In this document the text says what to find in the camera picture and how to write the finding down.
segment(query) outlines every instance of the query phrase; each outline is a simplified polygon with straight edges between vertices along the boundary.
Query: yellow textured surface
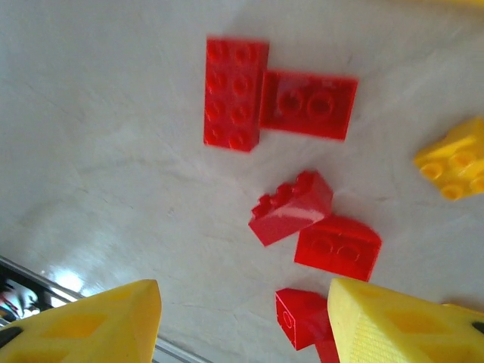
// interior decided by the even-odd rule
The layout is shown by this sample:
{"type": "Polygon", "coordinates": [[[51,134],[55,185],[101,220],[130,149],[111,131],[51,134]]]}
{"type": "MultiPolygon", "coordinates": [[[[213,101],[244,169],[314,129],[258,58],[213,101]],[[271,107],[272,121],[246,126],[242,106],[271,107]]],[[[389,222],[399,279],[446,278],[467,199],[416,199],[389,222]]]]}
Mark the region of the yellow textured surface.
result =
{"type": "Polygon", "coordinates": [[[161,317],[155,280],[142,280],[15,321],[23,333],[0,349],[4,363],[145,363],[161,317]]]}
{"type": "Polygon", "coordinates": [[[420,173],[449,200],[484,192],[484,120],[476,117],[414,158],[420,173]]]}
{"type": "Polygon", "coordinates": [[[460,4],[472,4],[484,6],[484,0],[443,0],[444,2],[457,2],[460,4]]]}
{"type": "Polygon", "coordinates": [[[341,363],[484,362],[480,312],[348,278],[331,281],[327,310],[341,363]]]}

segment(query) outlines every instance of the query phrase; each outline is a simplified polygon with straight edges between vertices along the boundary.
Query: yellow lego brick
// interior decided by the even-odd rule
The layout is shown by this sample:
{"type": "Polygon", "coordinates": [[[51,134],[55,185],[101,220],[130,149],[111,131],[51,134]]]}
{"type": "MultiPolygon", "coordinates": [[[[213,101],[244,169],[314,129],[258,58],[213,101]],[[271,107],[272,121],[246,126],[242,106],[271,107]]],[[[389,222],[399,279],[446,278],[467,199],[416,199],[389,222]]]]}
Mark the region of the yellow lego brick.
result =
{"type": "Polygon", "coordinates": [[[484,0],[442,0],[443,2],[455,2],[458,4],[464,4],[464,5],[478,5],[478,6],[484,6],[484,0]]]}
{"type": "Polygon", "coordinates": [[[0,361],[148,363],[160,317],[157,282],[137,281],[9,324],[2,330],[23,331],[0,349],[0,361]]]}
{"type": "Polygon", "coordinates": [[[327,311],[341,363],[482,363],[484,316],[349,278],[327,311]]]}
{"type": "Polygon", "coordinates": [[[414,158],[420,173],[449,200],[484,192],[484,119],[454,127],[414,158]]]}

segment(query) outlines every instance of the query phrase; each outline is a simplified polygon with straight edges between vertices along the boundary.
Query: red lego brick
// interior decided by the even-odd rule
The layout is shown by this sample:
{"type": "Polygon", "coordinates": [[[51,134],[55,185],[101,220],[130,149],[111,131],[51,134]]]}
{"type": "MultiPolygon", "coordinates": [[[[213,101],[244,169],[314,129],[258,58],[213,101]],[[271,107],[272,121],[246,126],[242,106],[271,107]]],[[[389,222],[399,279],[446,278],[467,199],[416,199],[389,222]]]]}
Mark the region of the red lego brick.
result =
{"type": "Polygon", "coordinates": [[[319,340],[315,345],[321,363],[340,363],[333,333],[327,339],[319,340]]]}
{"type": "Polygon", "coordinates": [[[327,302],[318,293],[283,289],[275,293],[278,323],[295,350],[332,337],[327,302]]]}
{"type": "Polygon", "coordinates": [[[259,125],[344,140],[358,80],[268,70],[262,83],[259,125]]]}
{"type": "Polygon", "coordinates": [[[252,209],[250,228],[264,246],[296,233],[331,214],[333,191],[318,172],[305,171],[296,183],[280,185],[252,209]]]}
{"type": "Polygon", "coordinates": [[[363,223],[332,215],[301,231],[294,262],[368,281],[381,244],[363,223]]]}
{"type": "Polygon", "coordinates": [[[259,143],[260,92],[268,50],[267,42],[206,40],[205,144],[248,152],[259,143]]]}

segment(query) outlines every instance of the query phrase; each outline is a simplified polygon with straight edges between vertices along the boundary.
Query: lego brick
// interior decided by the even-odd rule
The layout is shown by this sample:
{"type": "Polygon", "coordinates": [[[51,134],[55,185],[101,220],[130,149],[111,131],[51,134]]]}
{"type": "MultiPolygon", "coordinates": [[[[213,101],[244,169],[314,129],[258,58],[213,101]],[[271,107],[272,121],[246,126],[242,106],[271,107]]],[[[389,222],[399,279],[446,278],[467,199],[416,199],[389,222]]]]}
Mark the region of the lego brick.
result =
{"type": "Polygon", "coordinates": [[[448,132],[414,158],[421,175],[448,200],[484,192],[484,119],[476,117],[448,132]]]}
{"type": "Polygon", "coordinates": [[[348,278],[331,281],[327,307],[341,363],[484,361],[478,312],[348,278]]]}
{"type": "Polygon", "coordinates": [[[340,363],[333,333],[327,339],[316,342],[315,346],[321,363],[340,363]]]}
{"type": "Polygon", "coordinates": [[[332,201],[333,191],[318,172],[301,172],[293,185],[259,198],[249,226],[268,246],[330,215],[332,201]]]}
{"type": "Polygon", "coordinates": [[[326,299],[310,291],[283,289],[275,293],[278,323],[295,350],[332,339],[326,299]]]}
{"type": "Polygon", "coordinates": [[[484,0],[440,0],[443,3],[454,2],[459,5],[484,6],[484,0]]]}
{"type": "Polygon", "coordinates": [[[332,215],[299,233],[294,262],[368,281],[381,244],[363,223],[332,215]]]}
{"type": "Polygon", "coordinates": [[[2,346],[0,361],[148,362],[160,316],[157,282],[137,281],[10,323],[0,337],[21,334],[2,346]]]}
{"type": "Polygon", "coordinates": [[[342,141],[357,86],[353,78],[266,71],[260,127],[342,141]]]}
{"type": "Polygon", "coordinates": [[[260,92],[268,50],[267,42],[207,39],[205,144],[249,152],[259,143],[260,92]]]}

